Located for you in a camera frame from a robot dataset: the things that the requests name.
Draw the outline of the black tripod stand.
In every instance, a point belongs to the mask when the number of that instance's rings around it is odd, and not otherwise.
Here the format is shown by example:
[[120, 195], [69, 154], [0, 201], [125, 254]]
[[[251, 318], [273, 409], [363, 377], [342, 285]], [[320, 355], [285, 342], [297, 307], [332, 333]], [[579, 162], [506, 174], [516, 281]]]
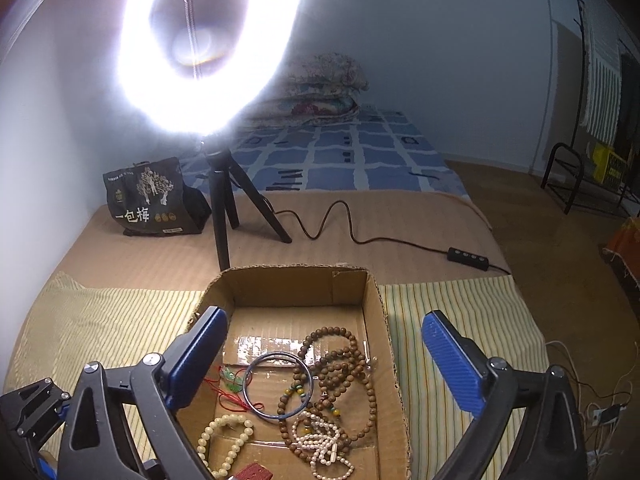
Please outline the black tripod stand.
[[219, 269], [225, 271], [231, 268], [227, 226], [231, 226], [232, 230], [240, 226], [232, 191], [233, 181], [250, 199], [280, 241], [291, 244], [292, 238], [267, 204], [265, 197], [258, 192], [250, 177], [233, 158], [228, 143], [221, 139], [204, 140], [202, 153], [208, 165], [209, 199]]

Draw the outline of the striped yellow cloth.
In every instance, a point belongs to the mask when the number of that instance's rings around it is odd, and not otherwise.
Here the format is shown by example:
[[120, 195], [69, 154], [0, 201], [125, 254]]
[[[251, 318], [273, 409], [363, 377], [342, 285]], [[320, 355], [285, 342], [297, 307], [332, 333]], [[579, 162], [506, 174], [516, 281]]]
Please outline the striped yellow cloth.
[[544, 336], [508, 276], [380, 285], [365, 270], [256, 266], [224, 272], [200, 291], [86, 287], [62, 273], [28, 312], [4, 386], [51, 378], [73, 390], [88, 362], [136, 364], [165, 350], [210, 306], [228, 315], [218, 356], [228, 366], [247, 366], [268, 351], [296, 352], [324, 326], [355, 335], [372, 359], [378, 400], [378, 426], [349, 455], [358, 479], [434, 477], [471, 422], [422, 341], [428, 312], [444, 312], [485, 354], [520, 370], [549, 364]]

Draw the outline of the black metal rack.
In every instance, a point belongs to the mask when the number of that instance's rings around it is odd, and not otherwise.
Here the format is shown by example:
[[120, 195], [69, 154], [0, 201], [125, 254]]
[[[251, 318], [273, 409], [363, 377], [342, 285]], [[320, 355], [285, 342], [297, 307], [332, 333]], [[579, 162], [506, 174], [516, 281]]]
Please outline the black metal rack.
[[608, 217], [639, 217], [637, 176], [612, 148], [597, 143], [593, 155], [565, 142], [553, 145], [540, 187], [551, 193], [563, 214], [574, 210]]

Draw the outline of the tan bed cover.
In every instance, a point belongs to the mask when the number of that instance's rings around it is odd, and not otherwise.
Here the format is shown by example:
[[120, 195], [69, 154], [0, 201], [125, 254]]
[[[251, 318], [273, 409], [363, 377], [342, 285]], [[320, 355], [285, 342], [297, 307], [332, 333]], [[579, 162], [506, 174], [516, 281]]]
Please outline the tan bed cover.
[[[228, 233], [232, 266], [359, 266], [380, 284], [478, 278], [450, 262], [455, 247], [509, 269], [484, 214], [457, 195], [408, 191], [271, 192], [292, 238], [284, 244], [253, 204], [238, 197], [241, 224]], [[122, 235], [100, 208], [58, 270], [87, 287], [203, 290], [219, 273], [213, 229], [200, 235]]]

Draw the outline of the black snack bag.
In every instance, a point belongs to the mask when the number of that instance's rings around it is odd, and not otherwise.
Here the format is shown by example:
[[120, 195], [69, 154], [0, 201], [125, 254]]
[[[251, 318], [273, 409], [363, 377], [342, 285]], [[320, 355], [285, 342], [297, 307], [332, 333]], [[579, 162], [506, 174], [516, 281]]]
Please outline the black snack bag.
[[184, 183], [177, 157], [107, 172], [103, 183], [108, 211], [126, 236], [201, 234], [212, 214], [204, 194]]

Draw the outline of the cardboard box tray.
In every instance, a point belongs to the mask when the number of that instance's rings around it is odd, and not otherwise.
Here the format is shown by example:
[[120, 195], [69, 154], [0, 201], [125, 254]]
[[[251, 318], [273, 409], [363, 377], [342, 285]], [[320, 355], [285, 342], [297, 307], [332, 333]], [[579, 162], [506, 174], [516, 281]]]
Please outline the cardboard box tray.
[[[201, 307], [228, 333], [179, 419], [217, 479], [405, 479], [406, 416], [375, 280], [348, 266], [254, 266], [215, 278]], [[220, 406], [218, 367], [245, 367], [248, 413]]]

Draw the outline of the floral folded quilt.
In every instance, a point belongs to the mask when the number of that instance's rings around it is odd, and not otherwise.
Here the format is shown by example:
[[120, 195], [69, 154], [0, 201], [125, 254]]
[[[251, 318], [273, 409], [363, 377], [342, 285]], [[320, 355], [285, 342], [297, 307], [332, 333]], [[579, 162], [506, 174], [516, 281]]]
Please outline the floral folded quilt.
[[241, 118], [262, 125], [351, 118], [369, 81], [351, 56], [336, 52], [288, 56]]

